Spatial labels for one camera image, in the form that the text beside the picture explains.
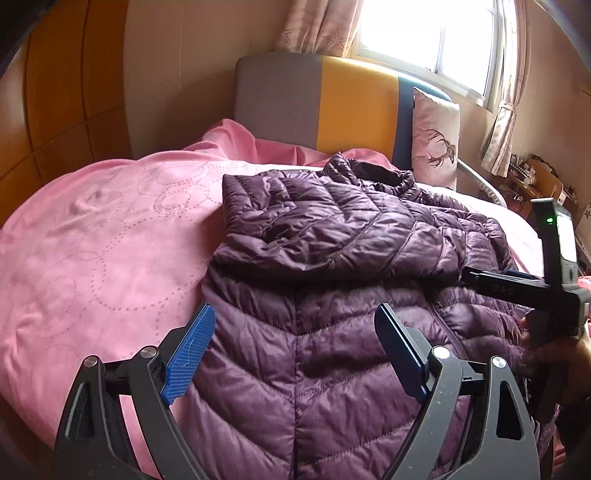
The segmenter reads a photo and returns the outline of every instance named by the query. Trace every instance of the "curtain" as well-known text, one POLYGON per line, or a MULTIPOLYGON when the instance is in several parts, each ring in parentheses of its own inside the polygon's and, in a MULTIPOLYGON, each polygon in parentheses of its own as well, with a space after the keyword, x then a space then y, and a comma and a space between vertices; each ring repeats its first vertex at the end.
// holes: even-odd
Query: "curtain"
POLYGON ((501 0, 504 12, 505 49, 501 77, 501 102, 495 123, 480 152, 482 167, 507 176, 511 159, 515 110, 523 95, 530 60, 527 0, 501 0))
POLYGON ((293 0, 276 50, 344 57, 359 26, 363 0, 293 0))

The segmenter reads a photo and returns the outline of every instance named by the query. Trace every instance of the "window frame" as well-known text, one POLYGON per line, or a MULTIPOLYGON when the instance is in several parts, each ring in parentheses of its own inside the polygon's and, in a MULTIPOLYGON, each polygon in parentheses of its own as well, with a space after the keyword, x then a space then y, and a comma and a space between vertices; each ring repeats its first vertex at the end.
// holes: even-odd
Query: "window frame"
POLYGON ((486 78, 486 87, 484 95, 471 89, 470 87, 446 76, 441 72, 441 64, 443 61, 443 42, 445 39, 445 29, 442 29, 439 39, 439 53, 437 55, 437 63, 435 71, 418 67, 412 63, 391 57, 384 53, 369 50, 364 48, 361 42, 361 32, 357 34, 351 49, 351 58, 355 60, 369 61, 387 68, 398 70, 403 73, 410 74, 421 80, 432 83, 433 85, 451 90, 458 95, 461 95, 468 100, 478 104, 479 106, 492 111, 493 104, 498 100, 498 92, 501 70, 502 70, 502 53, 504 49, 504 18, 502 15, 501 0, 493 0, 493 39, 491 48, 491 59, 489 62, 489 70, 486 78))

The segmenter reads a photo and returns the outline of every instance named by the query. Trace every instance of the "blue gripper pad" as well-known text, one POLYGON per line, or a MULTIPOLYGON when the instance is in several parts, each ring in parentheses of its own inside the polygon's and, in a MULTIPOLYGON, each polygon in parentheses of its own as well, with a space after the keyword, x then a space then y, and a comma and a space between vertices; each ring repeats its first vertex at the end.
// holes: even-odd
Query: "blue gripper pad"
POLYGON ((215 326, 215 311, 207 304, 199 311, 166 365, 166 383, 160 393, 166 405, 172 405, 177 397, 182 397, 187 392, 195 370, 212 339, 215 326))
POLYGON ((417 340, 421 340, 419 346, 411 333, 414 329, 405 327, 387 303, 376 309, 374 326, 406 395, 416 398, 419 403, 425 402, 429 395, 429 371, 427 357, 421 347, 425 343, 429 347, 427 340, 416 330, 419 335, 417 340))

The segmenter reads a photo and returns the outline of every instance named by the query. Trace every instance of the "window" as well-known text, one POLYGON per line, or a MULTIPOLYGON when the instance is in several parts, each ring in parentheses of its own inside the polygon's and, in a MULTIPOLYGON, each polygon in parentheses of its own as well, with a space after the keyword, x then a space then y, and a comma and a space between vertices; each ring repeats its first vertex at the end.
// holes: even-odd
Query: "window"
POLYGON ((365 0, 356 52, 486 101, 498 31, 498 0, 365 0))

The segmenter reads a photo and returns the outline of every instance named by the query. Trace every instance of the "headboard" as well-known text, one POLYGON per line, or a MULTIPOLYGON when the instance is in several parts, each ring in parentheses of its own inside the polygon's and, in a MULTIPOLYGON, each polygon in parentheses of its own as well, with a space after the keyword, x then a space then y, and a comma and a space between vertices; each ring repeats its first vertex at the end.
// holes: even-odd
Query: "headboard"
POLYGON ((327 153, 370 148, 409 170, 413 87, 451 100, 422 80, 362 61, 253 55, 236 65, 234 119, 257 138, 327 153))

